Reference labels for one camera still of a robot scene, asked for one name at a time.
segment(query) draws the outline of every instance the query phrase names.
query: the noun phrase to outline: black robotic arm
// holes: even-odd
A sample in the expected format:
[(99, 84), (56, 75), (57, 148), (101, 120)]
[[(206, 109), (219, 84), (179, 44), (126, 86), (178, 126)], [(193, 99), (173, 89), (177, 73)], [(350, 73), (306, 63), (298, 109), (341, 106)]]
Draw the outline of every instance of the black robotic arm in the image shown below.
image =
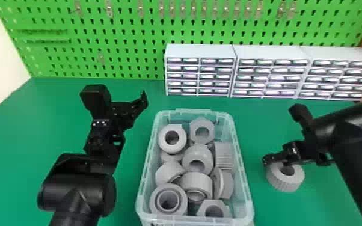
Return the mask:
[(288, 142), (283, 151), (265, 155), (263, 164), (336, 163), (362, 213), (362, 103), (314, 119), (304, 105), (295, 104), (289, 112), (301, 124), (304, 140)]
[(38, 193), (39, 208), (54, 211), (50, 226), (94, 226), (112, 212), (116, 199), (112, 174), (125, 143), (123, 132), (148, 105), (144, 91), (133, 102), (111, 102), (104, 85), (87, 85), (80, 96), (93, 116), (86, 154), (60, 155)]

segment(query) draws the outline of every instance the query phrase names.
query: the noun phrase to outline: plastic storage box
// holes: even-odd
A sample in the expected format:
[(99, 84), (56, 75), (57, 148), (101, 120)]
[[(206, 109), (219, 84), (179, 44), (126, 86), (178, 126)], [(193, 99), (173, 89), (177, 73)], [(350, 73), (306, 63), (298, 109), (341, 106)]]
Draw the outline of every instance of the plastic storage box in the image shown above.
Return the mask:
[[(158, 132), (167, 124), (182, 124), (189, 133), (189, 122), (205, 117), (215, 124), (215, 140), (230, 142), (233, 144), (234, 168), (233, 178), (235, 190), (230, 200), (225, 201), (229, 206), (233, 218), (213, 218), (198, 216), (179, 215), (157, 215), (152, 214), (149, 209), (149, 198), (156, 188), (155, 172), (160, 166), (160, 149), (157, 142)], [(224, 112), (212, 112), (204, 109), (177, 109), (175, 111), (158, 112), (153, 124), (150, 136), (149, 147), (147, 149), (146, 160), (142, 177), (140, 180), (137, 200), (135, 204), (136, 212), (139, 215), (143, 226), (151, 225), (249, 225), (254, 226), (254, 206), (251, 199), (250, 189), (245, 175), (243, 160), (237, 139), (235, 124), (232, 117)]]

